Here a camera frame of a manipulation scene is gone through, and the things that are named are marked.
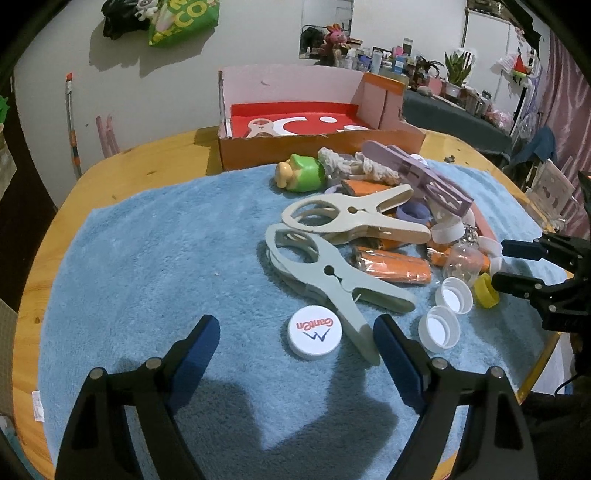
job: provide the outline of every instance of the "gray tablecloth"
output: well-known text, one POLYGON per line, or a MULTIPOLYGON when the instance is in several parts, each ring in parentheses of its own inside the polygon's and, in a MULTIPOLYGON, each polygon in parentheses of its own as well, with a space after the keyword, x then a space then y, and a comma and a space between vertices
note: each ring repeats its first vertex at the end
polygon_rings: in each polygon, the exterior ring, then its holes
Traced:
POLYGON ((481 153, 511 158, 511 137, 481 118, 412 90, 404 93, 402 114, 419 128, 453 135, 481 153))

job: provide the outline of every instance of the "black bag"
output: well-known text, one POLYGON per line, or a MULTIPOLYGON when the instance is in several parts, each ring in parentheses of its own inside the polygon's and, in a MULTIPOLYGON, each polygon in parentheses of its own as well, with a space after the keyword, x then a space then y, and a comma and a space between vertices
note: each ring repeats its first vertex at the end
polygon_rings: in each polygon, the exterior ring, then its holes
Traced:
POLYGON ((100 9, 105 16, 103 35, 117 40, 124 33, 149 29, 149 21, 135 16, 137 4, 137 0, 107 0, 100 9))

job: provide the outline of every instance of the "white bottle cap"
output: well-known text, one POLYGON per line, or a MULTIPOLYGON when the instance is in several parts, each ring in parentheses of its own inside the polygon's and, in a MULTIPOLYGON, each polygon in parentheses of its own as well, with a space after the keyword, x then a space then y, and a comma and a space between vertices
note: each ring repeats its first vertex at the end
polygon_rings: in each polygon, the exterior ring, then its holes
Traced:
POLYGON ((418 337, 423 346, 433 353, 441 353, 455 346, 460 333, 460 322, 446 307, 433 307, 418 323, 418 337))
POLYGON ((451 244, 462 238, 466 230, 459 217, 451 222, 438 223, 431 228, 431 237, 439 245, 451 244))
POLYGON ((500 257, 503 254, 503 246, 487 236, 478 237, 478 247, 480 251, 492 257, 500 257))
POLYGON ((491 258, 491 267, 489 269, 489 271, 491 273, 491 277, 495 273, 499 273, 500 271, 502 271, 504 267, 505 267, 505 261, 503 260, 503 257, 491 258))
POLYGON ((472 310, 474 298, 470 287, 456 277, 446 278, 435 293, 435 303, 464 315, 472 310))
POLYGON ((316 360, 331 353, 342 336, 339 318, 329 309, 318 305, 298 310, 287 328, 291 349, 306 360, 316 360))

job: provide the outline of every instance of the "wooden table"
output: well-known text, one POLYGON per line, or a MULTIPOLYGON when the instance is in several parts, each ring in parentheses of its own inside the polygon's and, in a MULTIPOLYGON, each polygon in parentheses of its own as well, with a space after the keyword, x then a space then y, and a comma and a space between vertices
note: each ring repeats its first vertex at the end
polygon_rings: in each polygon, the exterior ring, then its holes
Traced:
MULTIPOLYGON (((421 150, 425 158, 443 161, 454 155, 456 164, 485 170, 514 196, 524 194, 492 163, 455 137, 427 132, 421 150)), ((78 181, 57 212, 29 273, 22 296, 12 358, 14 417, 22 448, 31 463, 53 480, 43 424, 33 419, 31 392, 37 390, 37 364, 41 325, 53 280, 70 242, 90 211, 120 202, 143 190, 189 181, 222 171, 217 146, 217 127, 187 132, 131 148, 90 168, 78 181)), ((554 335, 518 392, 522 401, 544 369, 556 342, 554 335)), ((440 465, 436 478, 444 478, 453 459, 440 465)))

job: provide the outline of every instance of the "green bag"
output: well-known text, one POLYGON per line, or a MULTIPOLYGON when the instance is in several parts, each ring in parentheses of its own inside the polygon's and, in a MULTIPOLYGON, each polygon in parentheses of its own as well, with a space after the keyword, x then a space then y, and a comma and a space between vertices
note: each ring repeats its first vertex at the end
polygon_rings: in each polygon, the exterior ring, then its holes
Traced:
POLYGON ((219 0, 161 0, 150 23, 149 44, 173 45, 201 30, 217 27, 219 0))

